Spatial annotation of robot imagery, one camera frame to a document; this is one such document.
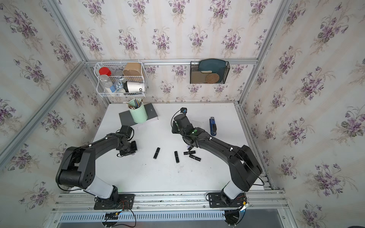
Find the black lipstick silver band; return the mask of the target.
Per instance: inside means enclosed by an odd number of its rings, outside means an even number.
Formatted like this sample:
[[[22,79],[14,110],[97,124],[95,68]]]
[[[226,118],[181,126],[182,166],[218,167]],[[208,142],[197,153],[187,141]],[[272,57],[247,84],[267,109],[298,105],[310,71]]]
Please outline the black lipstick silver band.
[[[158,147],[156,149],[156,152],[154,153],[154,156],[153,156],[153,159],[157,159],[158,155],[159,155],[159,152],[160,152],[160,147]]]
[[[180,160],[179,160],[178,152],[177,152],[177,151],[175,151],[175,152],[174,152],[174,155],[175,155],[175,161],[176,161],[176,163],[179,163],[179,162],[180,162]]]

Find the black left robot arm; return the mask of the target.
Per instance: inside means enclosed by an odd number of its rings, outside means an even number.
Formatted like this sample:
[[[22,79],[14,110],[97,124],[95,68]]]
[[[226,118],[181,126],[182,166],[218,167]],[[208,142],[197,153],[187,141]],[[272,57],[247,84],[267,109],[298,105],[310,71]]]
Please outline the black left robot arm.
[[[137,151],[133,137],[134,129],[123,125],[91,144],[67,148],[56,174],[57,186],[65,192],[82,190],[96,199],[118,202],[118,188],[97,177],[96,160],[111,150],[118,151],[118,158],[133,155]]]

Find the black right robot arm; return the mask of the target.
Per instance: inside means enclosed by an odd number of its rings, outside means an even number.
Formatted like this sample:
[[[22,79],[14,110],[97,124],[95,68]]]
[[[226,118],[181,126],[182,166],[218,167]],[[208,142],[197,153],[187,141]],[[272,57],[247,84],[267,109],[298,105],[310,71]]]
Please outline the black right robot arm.
[[[223,160],[230,171],[231,180],[221,191],[223,205],[230,206],[236,198],[254,185],[262,174],[262,167],[251,148],[225,143],[199,127],[193,127],[185,113],[174,115],[172,133],[182,136],[191,146],[204,149]]]

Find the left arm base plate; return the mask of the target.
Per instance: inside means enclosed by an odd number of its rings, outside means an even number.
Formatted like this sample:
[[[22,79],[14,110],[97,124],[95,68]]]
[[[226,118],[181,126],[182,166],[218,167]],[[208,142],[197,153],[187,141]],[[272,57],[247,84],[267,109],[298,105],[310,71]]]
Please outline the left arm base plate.
[[[133,208],[135,194],[119,194],[118,199],[95,197],[94,210],[129,210]]]

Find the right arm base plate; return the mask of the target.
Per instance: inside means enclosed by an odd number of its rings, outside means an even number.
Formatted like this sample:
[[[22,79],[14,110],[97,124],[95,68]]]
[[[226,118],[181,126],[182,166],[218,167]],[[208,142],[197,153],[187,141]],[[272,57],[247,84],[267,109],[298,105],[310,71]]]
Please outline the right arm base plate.
[[[205,198],[210,208],[240,208],[247,204],[247,197],[243,192],[234,199],[230,199],[223,192],[209,192]]]

